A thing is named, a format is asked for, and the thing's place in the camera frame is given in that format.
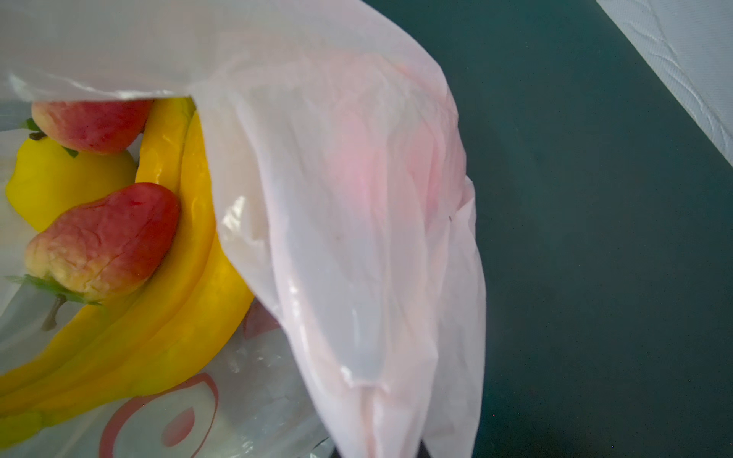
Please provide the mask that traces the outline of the red yellow peach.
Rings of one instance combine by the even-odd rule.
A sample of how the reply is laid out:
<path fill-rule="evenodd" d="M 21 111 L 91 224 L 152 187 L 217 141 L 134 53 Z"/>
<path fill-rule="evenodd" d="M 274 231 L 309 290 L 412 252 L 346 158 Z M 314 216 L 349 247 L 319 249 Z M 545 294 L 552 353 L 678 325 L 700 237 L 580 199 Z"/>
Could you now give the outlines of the red yellow peach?
<path fill-rule="evenodd" d="M 165 258 L 180 213 L 169 189 L 148 182 L 127 186 L 60 215 L 28 243 L 27 273 L 5 280 L 92 305 L 127 295 Z"/>

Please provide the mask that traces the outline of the yellow lemon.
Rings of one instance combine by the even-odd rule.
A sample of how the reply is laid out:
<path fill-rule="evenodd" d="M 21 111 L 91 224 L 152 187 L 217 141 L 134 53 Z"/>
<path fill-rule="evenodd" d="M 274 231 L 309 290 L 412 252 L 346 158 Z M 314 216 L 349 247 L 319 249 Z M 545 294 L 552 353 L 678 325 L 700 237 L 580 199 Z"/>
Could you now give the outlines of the yellow lemon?
<path fill-rule="evenodd" d="M 71 156 L 47 137 L 27 139 L 18 150 L 6 196 L 16 213 L 42 232 L 69 209 L 133 184 L 136 173 L 137 164 L 127 152 Z"/>

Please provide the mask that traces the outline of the yellow banana bunch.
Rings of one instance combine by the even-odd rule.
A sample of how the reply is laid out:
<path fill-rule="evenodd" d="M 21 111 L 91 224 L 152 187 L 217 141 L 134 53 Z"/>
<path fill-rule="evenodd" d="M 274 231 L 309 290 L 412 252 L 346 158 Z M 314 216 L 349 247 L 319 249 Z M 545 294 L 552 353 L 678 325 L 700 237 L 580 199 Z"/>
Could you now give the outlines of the yellow banana bunch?
<path fill-rule="evenodd" d="M 155 104 L 137 175 L 177 191 L 173 245 L 141 290 L 82 307 L 38 356 L 2 376 L 3 448 L 99 406 L 187 381 L 224 347 L 253 302 L 221 249 L 202 124 L 191 101 Z"/>

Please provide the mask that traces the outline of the pink plastic bag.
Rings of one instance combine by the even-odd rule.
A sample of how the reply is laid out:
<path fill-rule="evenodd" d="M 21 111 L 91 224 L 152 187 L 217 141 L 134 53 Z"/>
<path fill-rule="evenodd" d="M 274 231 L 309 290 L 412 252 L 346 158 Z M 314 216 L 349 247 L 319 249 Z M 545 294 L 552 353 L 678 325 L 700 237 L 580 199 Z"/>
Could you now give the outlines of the pink plastic bag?
<path fill-rule="evenodd" d="M 5 99 L 190 95 L 223 249 L 345 457 L 473 453 L 486 290 L 440 66 L 360 1 L 5 1 Z"/>

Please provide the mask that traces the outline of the red strawberry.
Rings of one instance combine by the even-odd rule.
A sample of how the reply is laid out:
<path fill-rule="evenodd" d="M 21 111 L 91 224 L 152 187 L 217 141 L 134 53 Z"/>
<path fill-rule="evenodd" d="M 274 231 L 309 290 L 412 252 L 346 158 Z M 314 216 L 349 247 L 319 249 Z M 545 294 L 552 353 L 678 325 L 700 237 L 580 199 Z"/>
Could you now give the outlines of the red strawberry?
<path fill-rule="evenodd" d="M 35 102 L 22 127 L 30 131 L 29 139 L 47 140 L 72 158 L 80 152 L 117 155 L 143 131 L 153 103 L 152 99 Z"/>

